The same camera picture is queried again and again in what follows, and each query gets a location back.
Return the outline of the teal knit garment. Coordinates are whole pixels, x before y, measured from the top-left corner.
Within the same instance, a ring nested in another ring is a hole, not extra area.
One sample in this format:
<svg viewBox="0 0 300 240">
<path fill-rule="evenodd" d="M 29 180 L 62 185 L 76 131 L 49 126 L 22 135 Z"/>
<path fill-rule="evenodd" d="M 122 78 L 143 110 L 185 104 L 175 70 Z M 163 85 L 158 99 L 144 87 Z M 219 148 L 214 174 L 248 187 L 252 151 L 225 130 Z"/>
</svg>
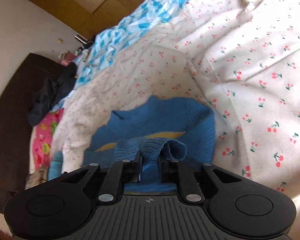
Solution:
<svg viewBox="0 0 300 240">
<path fill-rule="evenodd" d="M 53 180 L 58 178 L 62 174 L 62 165 L 63 165 L 63 154 L 61 151 L 56 152 L 55 157 L 50 163 L 50 167 L 47 172 L 47 180 Z"/>
</svg>

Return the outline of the blue white checkered quilt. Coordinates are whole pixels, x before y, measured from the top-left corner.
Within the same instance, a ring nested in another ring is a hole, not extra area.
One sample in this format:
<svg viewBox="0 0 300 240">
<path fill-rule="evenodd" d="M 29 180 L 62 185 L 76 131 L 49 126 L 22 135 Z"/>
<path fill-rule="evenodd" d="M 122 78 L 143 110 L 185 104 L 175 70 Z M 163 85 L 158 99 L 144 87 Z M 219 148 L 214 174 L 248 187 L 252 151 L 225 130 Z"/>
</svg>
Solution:
<svg viewBox="0 0 300 240">
<path fill-rule="evenodd" d="M 117 25 L 97 34 L 89 48 L 83 49 L 73 60 L 78 66 L 73 90 L 57 100 L 53 111 L 63 107 L 76 89 L 91 81 L 95 75 L 111 66 L 116 55 L 136 42 L 156 25 L 176 17 L 189 0 L 145 0 Z"/>
</svg>

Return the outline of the pink cartoon print pillow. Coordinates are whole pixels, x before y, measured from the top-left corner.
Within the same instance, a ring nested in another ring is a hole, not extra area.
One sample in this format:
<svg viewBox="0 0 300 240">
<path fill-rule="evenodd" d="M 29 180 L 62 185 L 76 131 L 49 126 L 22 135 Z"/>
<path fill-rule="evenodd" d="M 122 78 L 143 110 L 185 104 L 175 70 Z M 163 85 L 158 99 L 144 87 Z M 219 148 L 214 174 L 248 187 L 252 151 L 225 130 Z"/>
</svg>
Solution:
<svg viewBox="0 0 300 240">
<path fill-rule="evenodd" d="M 64 109 L 61 108 L 47 113 L 42 121 L 34 127 L 30 144 L 33 170 L 38 170 L 42 166 L 49 166 L 52 138 L 63 116 L 63 112 Z"/>
</svg>

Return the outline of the dark wooden headboard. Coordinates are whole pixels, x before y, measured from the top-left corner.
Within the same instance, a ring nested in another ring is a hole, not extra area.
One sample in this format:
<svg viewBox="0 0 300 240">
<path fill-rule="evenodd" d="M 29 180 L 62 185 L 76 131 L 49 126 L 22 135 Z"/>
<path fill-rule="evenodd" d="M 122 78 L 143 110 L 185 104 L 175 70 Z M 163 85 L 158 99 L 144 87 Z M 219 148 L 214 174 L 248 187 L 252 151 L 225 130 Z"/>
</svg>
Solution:
<svg viewBox="0 0 300 240">
<path fill-rule="evenodd" d="M 0 96 L 0 213 L 11 197 L 25 189 L 32 133 L 27 113 L 33 105 L 33 94 L 45 79 L 55 80 L 65 69 L 62 64 L 30 53 Z"/>
</svg>

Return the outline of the dark navy jacket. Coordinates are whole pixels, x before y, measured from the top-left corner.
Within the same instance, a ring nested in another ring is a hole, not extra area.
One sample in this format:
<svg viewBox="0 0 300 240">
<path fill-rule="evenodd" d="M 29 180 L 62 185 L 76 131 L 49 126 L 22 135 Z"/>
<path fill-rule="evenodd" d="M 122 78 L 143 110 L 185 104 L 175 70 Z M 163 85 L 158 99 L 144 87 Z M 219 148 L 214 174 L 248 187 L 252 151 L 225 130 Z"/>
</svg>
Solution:
<svg viewBox="0 0 300 240">
<path fill-rule="evenodd" d="M 72 91 L 77 79 L 77 65 L 72 62 L 61 67 L 61 74 L 56 79 L 45 78 L 42 88 L 33 94 L 33 104 L 27 114 L 30 126 L 37 126 Z"/>
</svg>

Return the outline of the blue striped knit sweater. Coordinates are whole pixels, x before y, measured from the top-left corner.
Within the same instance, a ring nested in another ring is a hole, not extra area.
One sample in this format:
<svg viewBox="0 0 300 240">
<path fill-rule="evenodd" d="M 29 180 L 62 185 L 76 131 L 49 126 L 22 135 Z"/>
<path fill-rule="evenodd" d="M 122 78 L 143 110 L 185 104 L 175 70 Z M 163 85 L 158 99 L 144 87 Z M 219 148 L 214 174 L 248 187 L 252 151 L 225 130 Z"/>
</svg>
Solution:
<svg viewBox="0 0 300 240">
<path fill-rule="evenodd" d="M 215 117 L 210 107 L 191 98 L 158 99 L 129 111 L 112 111 L 105 126 L 91 137 L 83 165 L 98 163 L 109 168 L 121 160 L 143 158 L 141 181 L 125 185 L 127 192 L 172 192 L 174 183 L 161 183 L 157 161 L 160 154 L 180 160 L 196 171 L 212 160 Z"/>
</svg>

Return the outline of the brown striped cloth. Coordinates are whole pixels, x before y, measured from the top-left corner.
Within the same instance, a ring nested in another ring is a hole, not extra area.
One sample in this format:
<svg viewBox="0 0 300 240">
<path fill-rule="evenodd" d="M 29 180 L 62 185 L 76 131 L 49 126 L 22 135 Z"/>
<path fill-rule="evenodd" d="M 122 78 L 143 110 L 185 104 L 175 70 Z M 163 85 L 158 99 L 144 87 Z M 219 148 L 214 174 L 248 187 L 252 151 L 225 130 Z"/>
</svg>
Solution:
<svg viewBox="0 0 300 240">
<path fill-rule="evenodd" d="M 32 188 L 47 181 L 47 173 L 49 168 L 42 166 L 35 170 L 33 174 L 29 174 L 26 179 L 25 189 Z"/>
</svg>

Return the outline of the white cherry print bedsheet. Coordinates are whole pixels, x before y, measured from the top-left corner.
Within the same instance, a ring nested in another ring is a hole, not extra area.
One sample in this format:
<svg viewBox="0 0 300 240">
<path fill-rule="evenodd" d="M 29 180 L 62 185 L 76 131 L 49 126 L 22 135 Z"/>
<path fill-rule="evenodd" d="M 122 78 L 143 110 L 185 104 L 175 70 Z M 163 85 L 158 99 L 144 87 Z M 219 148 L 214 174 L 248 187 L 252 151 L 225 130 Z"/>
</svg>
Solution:
<svg viewBox="0 0 300 240">
<path fill-rule="evenodd" d="M 213 163 L 289 196 L 300 239 L 300 0 L 190 0 L 66 101 L 60 172 L 82 166 L 120 113 L 183 96 L 213 109 Z"/>
</svg>

